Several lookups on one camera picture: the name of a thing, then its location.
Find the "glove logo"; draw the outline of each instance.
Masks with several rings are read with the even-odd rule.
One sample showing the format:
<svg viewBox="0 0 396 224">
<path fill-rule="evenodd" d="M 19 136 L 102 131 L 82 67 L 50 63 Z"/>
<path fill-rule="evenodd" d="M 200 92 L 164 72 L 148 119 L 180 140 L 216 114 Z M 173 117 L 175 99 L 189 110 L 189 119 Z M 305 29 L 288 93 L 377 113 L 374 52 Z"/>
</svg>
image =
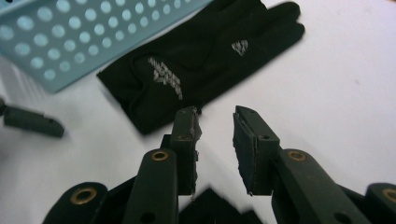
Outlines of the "glove logo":
<svg viewBox="0 0 396 224">
<path fill-rule="evenodd" d="M 179 100 L 183 100 L 180 87 L 180 79 L 166 66 L 164 62 L 158 63 L 153 57 L 148 59 L 148 63 L 154 68 L 154 81 L 161 82 L 163 85 L 170 84 L 175 89 Z"/>
<path fill-rule="evenodd" d="M 248 41 L 247 40 L 236 41 L 235 43 L 231 44 L 231 47 L 233 47 L 233 50 L 235 50 L 242 57 L 248 51 Z"/>
</svg>

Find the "black fabric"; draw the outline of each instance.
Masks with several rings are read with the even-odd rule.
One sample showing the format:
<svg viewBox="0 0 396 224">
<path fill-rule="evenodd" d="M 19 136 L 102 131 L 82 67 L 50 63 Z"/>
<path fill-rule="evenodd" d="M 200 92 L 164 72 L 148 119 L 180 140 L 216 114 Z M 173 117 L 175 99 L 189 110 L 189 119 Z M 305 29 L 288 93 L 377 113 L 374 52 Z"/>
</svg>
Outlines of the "black fabric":
<svg viewBox="0 0 396 224">
<path fill-rule="evenodd" d="M 203 105 L 297 42 L 300 9 L 259 0 L 214 0 L 189 21 L 98 74 L 141 133 Z"/>
<path fill-rule="evenodd" d="M 213 189 L 205 190 L 178 216 L 179 224 L 262 224 L 254 211 L 241 215 Z"/>
</svg>

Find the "white surface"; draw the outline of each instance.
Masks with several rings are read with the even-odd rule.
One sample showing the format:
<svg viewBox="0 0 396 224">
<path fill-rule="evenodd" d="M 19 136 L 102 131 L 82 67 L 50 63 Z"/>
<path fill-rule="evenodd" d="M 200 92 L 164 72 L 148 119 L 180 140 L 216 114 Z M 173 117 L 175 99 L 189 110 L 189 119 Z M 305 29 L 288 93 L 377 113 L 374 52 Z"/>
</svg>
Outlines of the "white surface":
<svg viewBox="0 0 396 224">
<path fill-rule="evenodd" d="M 272 6 L 280 1 L 265 2 Z M 236 105 L 258 111 L 283 148 L 307 151 L 339 184 L 359 193 L 396 184 L 396 3 L 300 0 L 303 40 L 204 107 L 198 191 L 211 185 L 240 211 L 276 223 L 269 197 L 245 193 L 234 154 Z M 0 95 L 44 111 L 67 130 L 51 139 L 0 126 L 0 223 L 41 223 L 74 185 L 112 189 L 137 173 L 166 126 L 141 136 L 95 73 L 48 94 L 0 58 Z M 180 197 L 181 206 L 189 197 Z"/>
</svg>

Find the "black glove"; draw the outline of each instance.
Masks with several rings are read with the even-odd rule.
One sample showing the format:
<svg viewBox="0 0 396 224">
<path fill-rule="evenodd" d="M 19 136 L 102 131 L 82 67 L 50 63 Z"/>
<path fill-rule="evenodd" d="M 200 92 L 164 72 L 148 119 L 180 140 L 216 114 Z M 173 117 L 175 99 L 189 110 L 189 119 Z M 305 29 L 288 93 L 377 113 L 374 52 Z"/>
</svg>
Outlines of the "black glove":
<svg viewBox="0 0 396 224">
<path fill-rule="evenodd" d="M 298 5 L 214 0 L 168 34 L 131 51 L 98 76 L 141 133 L 204 104 L 297 42 Z"/>
</svg>

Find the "basket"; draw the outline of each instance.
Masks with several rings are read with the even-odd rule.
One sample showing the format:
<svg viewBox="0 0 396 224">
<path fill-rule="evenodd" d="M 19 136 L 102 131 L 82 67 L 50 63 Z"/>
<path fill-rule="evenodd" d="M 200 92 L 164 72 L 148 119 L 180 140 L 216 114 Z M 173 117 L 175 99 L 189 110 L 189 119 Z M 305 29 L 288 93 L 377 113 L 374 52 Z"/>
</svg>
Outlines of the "basket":
<svg viewBox="0 0 396 224">
<path fill-rule="evenodd" d="M 0 12 L 0 53 L 56 92 L 210 1 L 19 1 Z"/>
</svg>

